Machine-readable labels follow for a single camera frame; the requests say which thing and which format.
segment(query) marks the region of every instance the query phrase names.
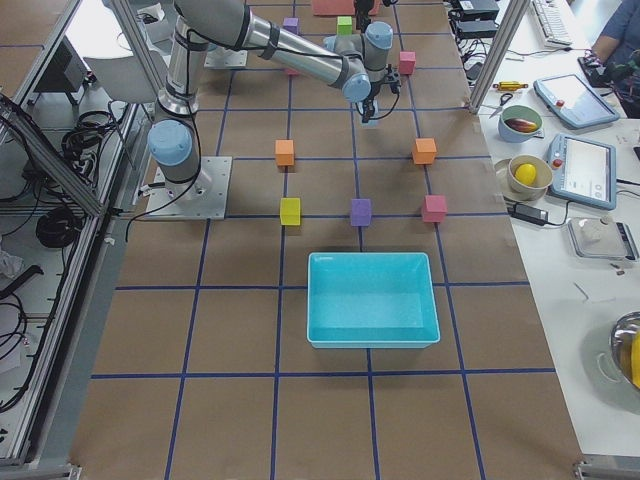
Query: blue tablet device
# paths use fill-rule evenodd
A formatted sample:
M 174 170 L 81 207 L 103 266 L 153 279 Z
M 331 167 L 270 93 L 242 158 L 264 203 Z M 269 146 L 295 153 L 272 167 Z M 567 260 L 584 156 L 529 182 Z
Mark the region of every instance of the blue tablet device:
M 620 115 L 576 75 L 540 78 L 533 82 L 538 96 L 569 128 L 611 123 Z
M 547 152 L 553 169 L 549 193 L 604 210 L 616 208 L 616 148 L 559 134 Z

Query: block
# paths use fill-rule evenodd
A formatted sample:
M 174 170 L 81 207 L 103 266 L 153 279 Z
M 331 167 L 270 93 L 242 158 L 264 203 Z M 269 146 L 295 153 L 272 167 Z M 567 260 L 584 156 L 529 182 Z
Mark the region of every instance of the block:
M 416 138 L 411 153 L 416 165 L 431 165 L 438 153 L 436 141 L 433 138 Z
M 276 165 L 279 167 L 291 167 L 293 163 L 293 140 L 276 140 Z
M 351 226 L 368 227 L 371 224 L 371 199 L 351 199 Z
M 444 195 L 425 195 L 421 212 L 423 222 L 442 222 L 447 216 L 446 197 Z
M 375 0 L 369 15 L 377 15 L 379 8 L 380 0 Z M 332 17 L 336 15 L 352 15 L 353 0 L 311 0 L 311 12 L 314 15 Z
M 398 73 L 400 75 L 412 75 L 416 69 L 416 52 L 400 52 Z
M 353 20 L 351 17 L 338 17 L 338 35 L 351 35 L 353 33 Z
M 280 199 L 280 225 L 298 226 L 300 225 L 300 199 L 281 198 Z
M 296 17 L 285 18 L 284 21 L 282 22 L 282 27 L 291 33 L 300 35 L 300 19 Z

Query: yellow object in pot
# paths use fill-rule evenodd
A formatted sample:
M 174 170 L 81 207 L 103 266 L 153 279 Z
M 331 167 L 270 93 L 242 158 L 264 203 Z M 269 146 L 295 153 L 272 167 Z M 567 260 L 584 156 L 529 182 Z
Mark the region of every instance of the yellow object in pot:
M 533 182 L 536 181 L 537 170 L 535 165 L 532 163 L 523 163 L 516 168 L 516 171 L 513 173 L 513 176 L 516 180 L 518 180 L 523 185 L 530 187 L 533 185 Z
M 631 381 L 640 388 L 640 334 L 638 333 L 631 342 Z

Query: orange block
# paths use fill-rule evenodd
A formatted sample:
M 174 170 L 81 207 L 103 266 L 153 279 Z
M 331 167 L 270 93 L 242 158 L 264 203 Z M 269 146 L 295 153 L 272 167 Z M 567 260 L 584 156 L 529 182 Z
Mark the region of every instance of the orange block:
M 276 165 L 291 167 L 294 162 L 293 140 L 276 140 Z
M 416 165 L 431 165 L 435 159 L 438 149 L 433 138 L 416 138 L 413 144 L 413 163 Z

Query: green block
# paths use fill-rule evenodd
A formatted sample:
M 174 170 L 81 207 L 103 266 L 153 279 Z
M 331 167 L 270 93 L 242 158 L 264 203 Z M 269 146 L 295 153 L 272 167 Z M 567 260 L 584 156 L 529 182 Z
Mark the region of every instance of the green block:
M 280 199 L 280 224 L 300 225 L 300 199 L 281 198 Z
M 338 17 L 338 35 L 351 35 L 353 33 L 353 20 L 351 17 Z

